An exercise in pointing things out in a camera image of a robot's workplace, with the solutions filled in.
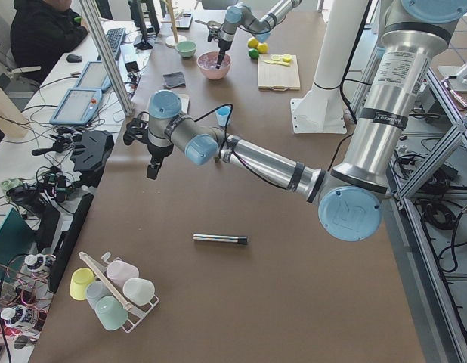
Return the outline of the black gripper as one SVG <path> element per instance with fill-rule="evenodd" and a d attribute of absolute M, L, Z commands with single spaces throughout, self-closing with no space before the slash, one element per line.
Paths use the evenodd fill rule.
<path fill-rule="evenodd" d="M 224 53 L 229 51 L 232 45 L 232 35 L 227 33 L 223 26 L 210 27 L 207 42 L 213 42 L 214 40 L 218 43 L 219 47 L 216 68 L 220 69 L 224 60 Z"/>
<path fill-rule="evenodd" d="M 149 113 L 140 112 L 126 125 L 123 135 L 124 144 L 129 146 L 138 141 L 147 146 L 151 155 L 150 165 L 147 166 L 147 178 L 157 180 L 159 167 L 163 160 L 170 155 L 170 141 L 162 136 L 154 135 L 149 129 Z"/>

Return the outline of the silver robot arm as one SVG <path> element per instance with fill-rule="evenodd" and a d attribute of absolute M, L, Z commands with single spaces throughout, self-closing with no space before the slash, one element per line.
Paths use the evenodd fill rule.
<path fill-rule="evenodd" d="M 174 148 L 197 165 L 213 157 L 244 169 L 274 187 L 319 203 L 319 219 L 335 238 L 363 240 L 378 229 L 379 204 L 387 191 L 385 171 L 434 56 L 445 51 L 467 1 L 393 1 L 385 14 L 384 54 L 360 112 L 344 160 L 332 170 L 311 169 L 225 130 L 201 126 L 169 90 L 150 98 L 148 119 L 125 130 L 151 155 L 147 177 L 156 178 Z"/>
<path fill-rule="evenodd" d="M 226 52 L 230 50 L 238 28 L 244 29 L 258 41 L 264 42 L 271 34 L 271 30 L 283 22 L 286 15 L 302 2 L 299 0 L 278 1 L 262 18 L 258 19 L 251 8 L 242 3 L 236 3 L 227 8 L 223 23 L 209 26 L 208 41 L 215 39 L 219 52 L 215 65 L 219 69 L 224 61 Z"/>

